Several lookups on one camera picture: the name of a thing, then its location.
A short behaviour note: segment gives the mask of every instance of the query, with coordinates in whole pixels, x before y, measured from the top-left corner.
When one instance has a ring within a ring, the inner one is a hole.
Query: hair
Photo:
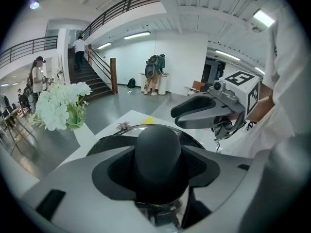
[[[34,60],[33,65],[31,67],[30,73],[29,73],[29,81],[30,81],[30,85],[33,86],[34,85],[34,81],[33,81],[33,68],[36,67],[37,65],[37,60]]]

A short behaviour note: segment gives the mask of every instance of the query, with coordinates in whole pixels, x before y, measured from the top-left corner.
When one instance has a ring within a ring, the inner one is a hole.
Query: woman with long hair
[[[43,76],[40,70],[40,67],[43,67],[43,63],[44,63],[43,58],[41,56],[37,57],[33,62],[29,74],[29,81],[31,87],[33,88],[35,103],[38,101],[39,95],[43,90],[42,84]]]

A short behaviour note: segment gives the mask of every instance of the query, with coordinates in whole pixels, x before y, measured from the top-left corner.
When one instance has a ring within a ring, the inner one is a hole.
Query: ceiling light
[[[30,4],[29,4],[29,7],[31,8],[31,9],[36,9],[36,8],[38,8],[39,7],[39,2],[38,1],[32,1]]]
[[[99,48],[97,48],[97,49],[103,49],[103,48],[105,48],[105,47],[107,47],[107,46],[109,46],[109,45],[111,45],[112,43],[111,42],[107,42],[106,44],[103,44],[102,46],[100,46]]]
[[[261,21],[267,27],[270,27],[275,22],[275,20],[273,20],[271,17],[269,17],[266,13],[262,12],[261,10],[257,11],[257,13],[254,14],[254,18]]]
[[[215,52],[220,53],[220,54],[223,54],[223,55],[228,56],[228,57],[230,57],[230,58],[232,58],[232,59],[235,59],[235,60],[241,60],[241,59],[239,59],[239,58],[237,58],[237,57],[234,57],[234,56],[232,56],[232,55],[230,55],[230,54],[227,54],[227,53],[225,53],[225,52],[221,52],[221,51],[218,51],[218,50],[216,50]]]
[[[255,67],[255,69],[264,74],[264,71],[260,70],[258,67]]]
[[[132,39],[132,38],[140,37],[140,36],[145,36],[145,35],[150,35],[150,32],[146,31],[146,32],[131,34],[129,36],[124,37],[124,39],[128,40],[128,39]]]

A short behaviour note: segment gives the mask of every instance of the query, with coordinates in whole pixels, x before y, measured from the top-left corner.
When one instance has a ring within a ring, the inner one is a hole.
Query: artificial flower bouquet
[[[83,101],[85,95],[91,93],[91,88],[85,83],[70,85],[52,84],[43,91],[35,106],[35,113],[30,115],[32,125],[45,125],[45,129],[75,130],[83,126],[86,119]]]

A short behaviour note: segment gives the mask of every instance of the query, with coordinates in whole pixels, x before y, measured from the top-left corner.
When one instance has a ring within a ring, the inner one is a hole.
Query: staircase
[[[69,63],[74,63],[74,68],[77,68],[73,49],[68,49],[68,61]],[[83,60],[83,68],[81,72],[69,68],[69,74],[70,77],[75,77],[73,79],[70,78],[71,83],[85,82],[91,88],[91,94],[85,96],[84,99],[87,102],[112,94],[111,89],[97,75],[86,59]]]

